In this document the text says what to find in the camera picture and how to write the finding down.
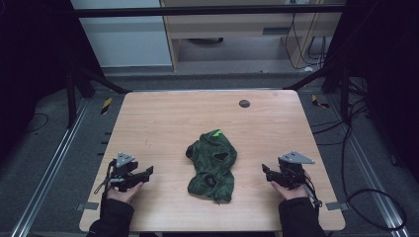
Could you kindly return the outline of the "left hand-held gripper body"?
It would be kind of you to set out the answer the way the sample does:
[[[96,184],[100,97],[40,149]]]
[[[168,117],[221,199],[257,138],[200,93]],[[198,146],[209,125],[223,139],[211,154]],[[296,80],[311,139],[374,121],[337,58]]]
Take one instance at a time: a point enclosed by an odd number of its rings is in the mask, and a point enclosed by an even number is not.
[[[131,155],[119,152],[117,157],[109,164],[110,173],[106,178],[106,190],[110,187],[117,187],[121,192],[126,192],[128,189],[133,188],[138,183],[134,180],[132,173],[138,167],[138,162],[134,160]]]

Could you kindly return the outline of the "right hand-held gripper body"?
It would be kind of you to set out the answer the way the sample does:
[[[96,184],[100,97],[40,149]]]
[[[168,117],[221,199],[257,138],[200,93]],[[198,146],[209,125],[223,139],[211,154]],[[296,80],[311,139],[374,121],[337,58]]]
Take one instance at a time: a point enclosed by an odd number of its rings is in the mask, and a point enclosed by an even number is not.
[[[267,181],[276,182],[283,188],[294,190],[306,182],[303,164],[313,165],[314,160],[292,151],[278,157],[280,171],[267,168]]]

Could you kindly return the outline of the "person's right hand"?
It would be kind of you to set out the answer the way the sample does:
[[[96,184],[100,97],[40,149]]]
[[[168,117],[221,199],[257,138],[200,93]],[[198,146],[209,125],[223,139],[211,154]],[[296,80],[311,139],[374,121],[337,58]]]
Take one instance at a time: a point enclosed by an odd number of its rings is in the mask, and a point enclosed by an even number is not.
[[[290,200],[294,198],[307,198],[308,194],[304,186],[299,186],[293,190],[288,190],[280,186],[275,181],[271,182],[272,187],[285,199]]]

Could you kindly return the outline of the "person's left hand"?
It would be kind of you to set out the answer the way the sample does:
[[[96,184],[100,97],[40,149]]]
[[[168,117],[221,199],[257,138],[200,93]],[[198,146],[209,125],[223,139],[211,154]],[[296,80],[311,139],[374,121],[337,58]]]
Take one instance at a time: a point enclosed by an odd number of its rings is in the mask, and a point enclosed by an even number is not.
[[[117,187],[110,187],[107,193],[107,198],[131,204],[131,201],[142,188],[143,183],[138,183],[133,188],[128,189],[126,192],[121,192]]]

